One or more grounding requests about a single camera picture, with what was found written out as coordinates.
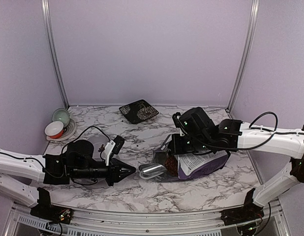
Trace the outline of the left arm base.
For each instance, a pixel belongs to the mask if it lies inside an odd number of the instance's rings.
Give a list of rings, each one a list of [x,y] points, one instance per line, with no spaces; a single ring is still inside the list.
[[[58,206],[52,208],[32,208],[30,214],[38,218],[49,220],[53,223],[70,224],[73,210]]]

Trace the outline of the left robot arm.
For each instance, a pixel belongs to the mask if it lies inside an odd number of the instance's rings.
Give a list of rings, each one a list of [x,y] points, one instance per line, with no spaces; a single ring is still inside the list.
[[[29,156],[0,149],[0,191],[52,219],[57,208],[51,204],[50,193],[40,187],[22,186],[14,177],[49,185],[69,184],[76,179],[88,180],[92,185],[103,179],[112,186],[136,171],[135,167],[114,158],[123,144],[122,138],[109,141],[100,152],[105,157],[101,161],[93,159],[94,146],[87,140],[70,142],[60,155]]]

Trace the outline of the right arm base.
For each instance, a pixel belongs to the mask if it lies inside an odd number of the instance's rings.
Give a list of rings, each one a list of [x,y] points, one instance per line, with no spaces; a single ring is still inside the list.
[[[263,210],[261,211],[253,211],[246,210],[241,207],[226,209],[221,212],[220,219],[224,222],[225,226],[244,223],[247,221],[252,221],[255,219],[262,219],[264,217]]]

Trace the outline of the grey double pet bowl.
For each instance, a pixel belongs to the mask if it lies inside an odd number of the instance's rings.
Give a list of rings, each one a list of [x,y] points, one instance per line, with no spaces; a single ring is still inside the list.
[[[93,147],[94,147],[92,158],[94,160],[96,160],[96,161],[102,161],[102,159],[100,157],[100,151],[99,151],[99,149],[102,146],[103,147],[106,146],[106,144],[109,142],[108,138],[105,137],[102,134],[97,134],[97,135],[91,135],[87,140],[89,142],[91,142],[93,144]]]

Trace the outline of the purple pet food bag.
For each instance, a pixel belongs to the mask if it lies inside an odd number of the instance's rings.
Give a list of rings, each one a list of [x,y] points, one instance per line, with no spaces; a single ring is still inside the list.
[[[159,163],[164,166],[170,154],[170,141],[171,135],[168,135],[161,147],[153,151],[152,163]],[[205,153],[205,155],[194,155],[192,153],[174,155],[178,161],[178,176],[175,177],[167,171],[153,179],[159,182],[176,182],[208,176],[223,169],[231,155],[228,151],[218,151],[216,153],[206,151]]]

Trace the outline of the metal food scoop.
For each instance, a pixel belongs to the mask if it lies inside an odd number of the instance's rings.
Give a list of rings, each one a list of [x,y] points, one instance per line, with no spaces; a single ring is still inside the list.
[[[167,169],[159,163],[142,164],[138,167],[138,170],[142,179],[152,179],[167,172]]]

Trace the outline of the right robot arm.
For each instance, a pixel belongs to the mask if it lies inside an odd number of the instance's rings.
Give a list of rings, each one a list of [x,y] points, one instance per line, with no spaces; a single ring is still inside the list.
[[[304,125],[301,129],[280,129],[274,112],[274,127],[256,125],[238,119],[224,119],[215,125],[203,108],[177,112],[172,119],[181,133],[211,151],[263,151],[290,156],[290,161],[274,177],[249,191],[238,216],[249,220],[272,199],[291,187],[304,183]]]

